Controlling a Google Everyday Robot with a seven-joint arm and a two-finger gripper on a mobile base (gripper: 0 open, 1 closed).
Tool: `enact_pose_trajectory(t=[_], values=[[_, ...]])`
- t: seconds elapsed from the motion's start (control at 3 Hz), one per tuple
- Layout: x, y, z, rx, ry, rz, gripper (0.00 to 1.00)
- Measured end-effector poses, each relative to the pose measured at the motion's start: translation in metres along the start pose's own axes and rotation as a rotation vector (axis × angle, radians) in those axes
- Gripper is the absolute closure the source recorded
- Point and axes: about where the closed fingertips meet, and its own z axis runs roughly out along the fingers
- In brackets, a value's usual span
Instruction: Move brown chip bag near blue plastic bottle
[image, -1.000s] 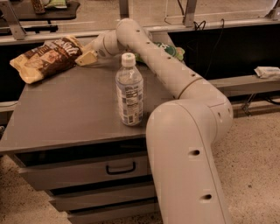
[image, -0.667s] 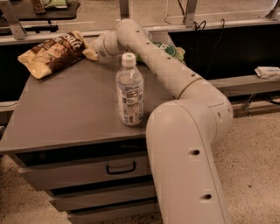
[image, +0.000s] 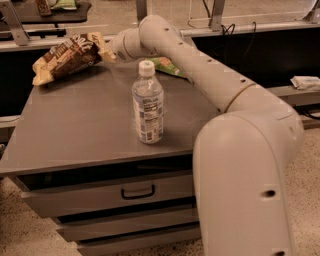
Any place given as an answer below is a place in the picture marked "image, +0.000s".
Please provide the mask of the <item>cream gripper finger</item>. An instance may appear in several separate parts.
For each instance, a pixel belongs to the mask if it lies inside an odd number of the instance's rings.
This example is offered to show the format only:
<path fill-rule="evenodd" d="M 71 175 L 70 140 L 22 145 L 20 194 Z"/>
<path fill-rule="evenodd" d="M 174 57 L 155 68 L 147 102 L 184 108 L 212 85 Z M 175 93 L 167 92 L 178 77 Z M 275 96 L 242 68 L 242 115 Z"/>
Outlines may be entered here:
<path fill-rule="evenodd" d="M 98 54 L 104 61 L 108 63 L 115 63 L 117 60 L 115 53 L 112 51 L 110 43 L 106 43 L 105 41 L 100 44 Z"/>

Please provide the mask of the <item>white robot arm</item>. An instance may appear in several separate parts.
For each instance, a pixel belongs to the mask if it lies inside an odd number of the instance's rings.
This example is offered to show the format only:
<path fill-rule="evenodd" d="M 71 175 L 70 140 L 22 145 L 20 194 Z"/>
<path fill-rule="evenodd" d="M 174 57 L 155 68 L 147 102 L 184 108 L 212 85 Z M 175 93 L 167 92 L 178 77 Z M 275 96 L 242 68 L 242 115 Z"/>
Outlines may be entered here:
<path fill-rule="evenodd" d="M 193 178 L 205 256 L 296 256 L 284 171 L 304 128 L 286 102 L 185 42 L 158 15 L 114 36 L 109 57 L 170 59 L 217 108 L 194 143 Z"/>

